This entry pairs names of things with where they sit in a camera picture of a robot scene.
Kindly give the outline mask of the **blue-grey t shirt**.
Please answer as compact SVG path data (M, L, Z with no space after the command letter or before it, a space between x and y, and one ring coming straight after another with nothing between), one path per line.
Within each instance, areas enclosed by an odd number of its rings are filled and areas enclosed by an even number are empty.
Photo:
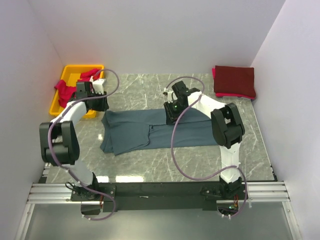
M173 125L166 124L164 109L111 111L101 120L104 137L100 149L115 156L136 150L171 147ZM216 146L211 120L189 109L178 123L174 147Z

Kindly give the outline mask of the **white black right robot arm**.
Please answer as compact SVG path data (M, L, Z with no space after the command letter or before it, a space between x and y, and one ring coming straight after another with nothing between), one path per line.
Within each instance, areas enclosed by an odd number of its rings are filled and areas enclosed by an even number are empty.
M219 176L217 194L226 200L232 199L245 186L245 175L240 169L240 146L245 127L238 107L225 104L204 94L204 90L187 88L180 77L172 80L163 90L167 97L164 103L166 124L178 128L179 121L190 109L195 109L211 120L212 135L219 145L221 170L211 176Z

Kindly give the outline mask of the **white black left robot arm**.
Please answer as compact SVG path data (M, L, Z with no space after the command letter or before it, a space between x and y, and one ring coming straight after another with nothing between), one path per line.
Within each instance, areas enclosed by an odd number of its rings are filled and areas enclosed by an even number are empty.
M52 121L39 126L41 157L45 163L64 169L74 179L65 186L88 201L100 195L96 175L79 160L80 146L75 125L89 110L104 112L109 108L105 80L77 82L65 109Z

